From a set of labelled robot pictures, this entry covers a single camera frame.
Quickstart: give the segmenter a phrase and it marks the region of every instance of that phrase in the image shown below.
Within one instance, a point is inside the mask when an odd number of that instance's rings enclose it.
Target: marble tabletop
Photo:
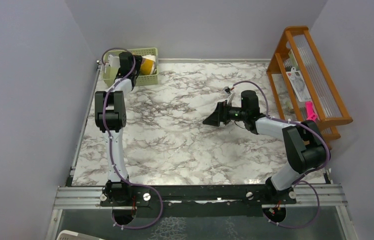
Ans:
[[[136,86],[125,97],[127,124],[123,133],[125,164],[133,183],[148,185],[261,184],[286,162],[283,142],[254,135],[233,122],[220,127],[203,125],[217,102],[226,99],[222,89],[238,81],[257,83],[268,98],[269,113],[278,117],[266,74],[267,63],[161,63],[159,84]],[[97,91],[107,87],[99,78]],[[240,93],[254,90],[243,83]],[[258,93],[261,111],[265,102]],[[73,186],[102,186],[108,160],[102,133],[95,126],[94,104],[88,115]],[[324,183],[322,171],[306,178]]]

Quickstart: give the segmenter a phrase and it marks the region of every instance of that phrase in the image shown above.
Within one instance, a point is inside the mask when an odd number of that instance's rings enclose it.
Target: gray wall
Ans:
[[[0,239],[43,239],[94,78],[63,0],[0,1]]]
[[[66,0],[96,57],[157,47],[160,58],[269,59],[283,29],[312,27],[327,0]]]
[[[359,239],[374,240],[374,1],[329,0],[311,35],[354,119],[333,144],[332,175]]]

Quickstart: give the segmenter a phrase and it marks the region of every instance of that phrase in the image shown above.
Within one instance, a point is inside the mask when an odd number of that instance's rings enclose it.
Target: floor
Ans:
[[[221,127],[203,125],[222,89],[238,81],[257,83],[268,98],[269,113],[278,117],[266,75],[267,63],[162,63],[159,85],[135,87],[125,97],[127,124],[123,147],[129,179],[148,185],[259,184],[286,162],[283,142],[254,135],[230,122]],[[99,78],[96,90],[105,90]],[[234,106],[240,93],[253,90],[236,86]],[[261,111],[263,97],[258,94]],[[101,186],[107,181],[108,160],[102,133],[90,109],[80,147],[73,186]],[[322,171],[306,178],[324,183]]]

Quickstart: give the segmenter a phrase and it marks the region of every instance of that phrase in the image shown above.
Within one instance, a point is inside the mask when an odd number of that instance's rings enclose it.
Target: basket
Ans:
[[[158,84],[158,74],[159,74],[159,60],[158,60],[158,49],[156,47],[148,47],[148,48],[136,48],[136,49],[128,49],[132,54],[139,55],[139,56],[145,56],[145,55],[154,55],[156,56],[156,74],[152,75],[140,75],[137,77],[136,86],[147,86],[147,85],[155,85]],[[104,61],[108,61],[108,56],[114,55],[118,56],[120,53],[122,53],[123,50],[111,50],[108,51],[104,55]],[[103,71],[103,81],[106,83],[108,87],[112,86],[114,84],[115,78],[112,78],[111,76],[116,76],[118,72],[118,69],[115,69],[114,67],[107,67],[107,71]]]

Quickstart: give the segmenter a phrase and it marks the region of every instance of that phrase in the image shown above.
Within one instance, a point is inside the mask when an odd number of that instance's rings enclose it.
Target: wooden shelf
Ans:
[[[280,118],[286,119],[286,115],[290,114],[283,109],[288,100],[294,110],[295,120],[303,121],[307,118],[303,107],[298,104],[286,73],[286,67],[289,67],[290,50],[296,58],[318,115],[317,125],[322,136],[326,141],[339,139],[341,136],[336,126],[349,124],[353,120],[324,65],[307,26],[290,26],[284,30],[267,69]]]

